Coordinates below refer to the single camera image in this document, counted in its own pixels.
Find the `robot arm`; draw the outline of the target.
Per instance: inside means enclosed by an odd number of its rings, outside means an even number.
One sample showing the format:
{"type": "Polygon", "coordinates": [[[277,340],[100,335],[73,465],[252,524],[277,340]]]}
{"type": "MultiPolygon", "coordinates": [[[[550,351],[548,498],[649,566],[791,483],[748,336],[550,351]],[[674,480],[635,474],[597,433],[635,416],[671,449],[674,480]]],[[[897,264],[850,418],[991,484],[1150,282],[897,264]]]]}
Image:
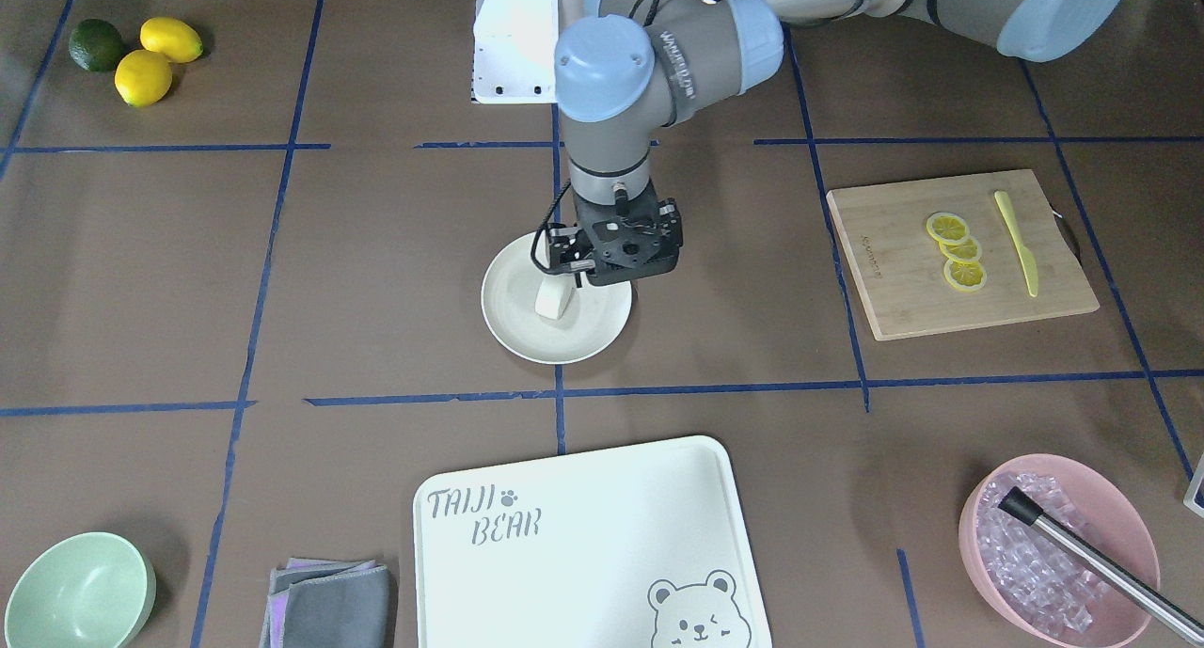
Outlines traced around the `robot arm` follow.
{"type": "Polygon", "coordinates": [[[787,26],[856,14],[907,14],[1051,61],[1084,43],[1119,0],[583,0],[583,18],[556,40],[554,79],[563,193],[576,225],[542,220],[531,260],[548,276],[602,287],[667,273],[683,245],[673,199],[651,182],[651,134],[773,77],[787,26]]]}

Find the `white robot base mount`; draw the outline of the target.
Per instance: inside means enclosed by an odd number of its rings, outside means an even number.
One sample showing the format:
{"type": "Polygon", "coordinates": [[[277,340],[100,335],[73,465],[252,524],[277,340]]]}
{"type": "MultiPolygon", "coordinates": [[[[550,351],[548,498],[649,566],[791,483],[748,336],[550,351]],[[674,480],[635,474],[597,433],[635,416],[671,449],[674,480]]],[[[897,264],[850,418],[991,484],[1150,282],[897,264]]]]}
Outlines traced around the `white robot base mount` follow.
{"type": "Polygon", "coordinates": [[[476,0],[470,99],[555,104],[555,45],[582,17],[583,0],[476,0]]]}

